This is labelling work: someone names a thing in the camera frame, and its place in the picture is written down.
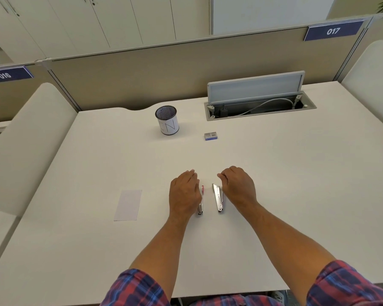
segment left hand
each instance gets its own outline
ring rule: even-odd
[[[194,170],[185,171],[173,179],[169,190],[169,218],[184,221],[186,224],[196,212],[201,202],[197,173]]]

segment cabinet door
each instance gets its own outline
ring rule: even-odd
[[[144,45],[176,41],[170,0],[131,0]]]
[[[90,0],[48,0],[80,54],[109,51]]]
[[[209,0],[170,0],[176,40],[209,37]]]
[[[34,62],[46,57],[5,0],[0,0],[0,48],[14,63]]]
[[[8,0],[8,2],[47,57],[78,54],[48,0]]]
[[[91,0],[91,3],[111,48],[142,46],[131,0]]]

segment forearm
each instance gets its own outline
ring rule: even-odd
[[[317,242],[258,203],[250,204],[240,212],[253,227],[282,279],[298,301],[305,305],[306,295],[316,277],[335,258]]]
[[[186,226],[187,222],[169,217],[130,266],[148,273],[163,288],[169,301],[176,282]]]

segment plaid shirt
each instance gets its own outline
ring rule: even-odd
[[[383,305],[383,289],[343,261],[329,263],[308,292],[307,305]],[[100,306],[170,306],[163,289],[148,274],[131,269],[119,275]],[[281,306],[263,295],[226,295],[197,301],[193,306]]]

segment hand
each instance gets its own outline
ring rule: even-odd
[[[200,180],[194,170],[173,179],[169,190],[169,218],[187,224],[201,202]]]
[[[223,184],[224,194],[240,212],[246,207],[258,205],[254,182],[242,168],[230,166],[217,176]]]

